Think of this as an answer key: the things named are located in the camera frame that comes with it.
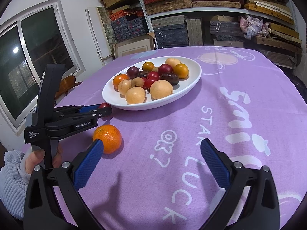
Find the white plate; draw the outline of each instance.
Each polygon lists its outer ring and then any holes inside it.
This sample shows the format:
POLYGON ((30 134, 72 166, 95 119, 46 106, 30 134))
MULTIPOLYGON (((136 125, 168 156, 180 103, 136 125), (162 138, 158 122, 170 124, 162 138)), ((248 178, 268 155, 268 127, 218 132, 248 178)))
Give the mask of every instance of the white plate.
POLYGON ((185 64, 189 68, 189 77, 187 79, 180 80, 179 84, 174 86, 174 93, 172 95, 169 95, 161 99, 152 100, 151 95, 146 92, 146 99, 144 103, 127 104, 126 99, 120 96, 119 92, 114 89, 114 86, 112 83, 114 77, 118 74, 117 73, 107 82, 107 84, 102 90, 102 97, 104 101, 110 104, 111 106, 114 106, 116 108, 120 108, 123 110, 141 111, 141 110, 153 109, 153 108, 157 108, 157 107, 169 104, 181 98, 185 94, 187 94, 201 78, 201 66, 196 61, 189 59, 189 58, 185 58, 181 56, 164 56, 164 57, 152 58, 152 59, 144 60, 142 62, 133 64, 125 68, 124 70, 120 71, 119 73, 126 73, 130 67, 138 67, 141 70, 142 65, 147 61, 152 62, 155 65, 155 67, 159 67, 160 65, 165 63, 165 60, 167 58, 179 59, 181 63, 185 64))

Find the ribbed sleeve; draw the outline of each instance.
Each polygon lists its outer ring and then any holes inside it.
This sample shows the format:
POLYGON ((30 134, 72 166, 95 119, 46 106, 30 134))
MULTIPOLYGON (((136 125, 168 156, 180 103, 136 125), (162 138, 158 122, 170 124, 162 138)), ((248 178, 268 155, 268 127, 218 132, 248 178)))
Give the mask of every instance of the ribbed sleeve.
POLYGON ((14 150, 4 155, 5 165, 0 171, 0 199, 9 213, 18 220, 23 220, 23 211, 28 188, 21 174, 20 163, 25 154, 14 150))

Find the plate of fruit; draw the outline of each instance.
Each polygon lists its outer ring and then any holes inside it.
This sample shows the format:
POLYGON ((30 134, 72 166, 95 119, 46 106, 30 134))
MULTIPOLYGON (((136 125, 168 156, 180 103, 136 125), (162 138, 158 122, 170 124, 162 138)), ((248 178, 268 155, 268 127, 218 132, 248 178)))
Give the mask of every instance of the plate of fruit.
POLYGON ((113 76, 102 90, 105 102, 119 109, 157 108, 181 98, 199 81, 201 66, 194 60, 165 56, 141 61, 113 76))

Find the finger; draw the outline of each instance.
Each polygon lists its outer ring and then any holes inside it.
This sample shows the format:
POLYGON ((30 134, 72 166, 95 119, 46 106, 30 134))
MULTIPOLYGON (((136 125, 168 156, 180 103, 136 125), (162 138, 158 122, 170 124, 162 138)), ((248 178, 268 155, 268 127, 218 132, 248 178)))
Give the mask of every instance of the finger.
POLYGON ((63 154, 63 149, 62 149, 62 146, 60 145, 60 143, 59 143, 56 151, 57 151, 57 153, 63 154))
POLYGON ((57 153, 52 160, 52 165, 54 168, 58 168, 61 164, 62 164, 62 155, 60 153, 57 153))
POLYGON ((45 151, 44 150, 36 150, 33 151, 26 159, 26 172, 28 174, 32 174, 32 171, 34 167, 39 164, 41 161, 43 161, 45 156, 45 151))

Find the metal bolt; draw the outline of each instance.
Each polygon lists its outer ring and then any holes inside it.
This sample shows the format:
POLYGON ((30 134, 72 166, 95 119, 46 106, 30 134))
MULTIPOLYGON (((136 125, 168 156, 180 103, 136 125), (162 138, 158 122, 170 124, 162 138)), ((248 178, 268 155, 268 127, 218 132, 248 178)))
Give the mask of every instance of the metal bolt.
POLYGON ((233 165, 236 167, 236 168, 242 168, 242 163, 240 162, 234 162, 233 165))
POLYGON ((265 172, 269 172, 269 171, 270 171, 270 168, 269 168, 268 166, 263 166, 262 168, 263 168, 263 170, 264 170, 265 172))
POLYGON ((62 163, 62 167, 63 168, 68 168, 70 166, 70 162, 64 162, 64 163, 62 163))
POLYGON ((34 171, 39 171, 40 170, 40 165, 36 165, 35 167, 34 167, 34 171))

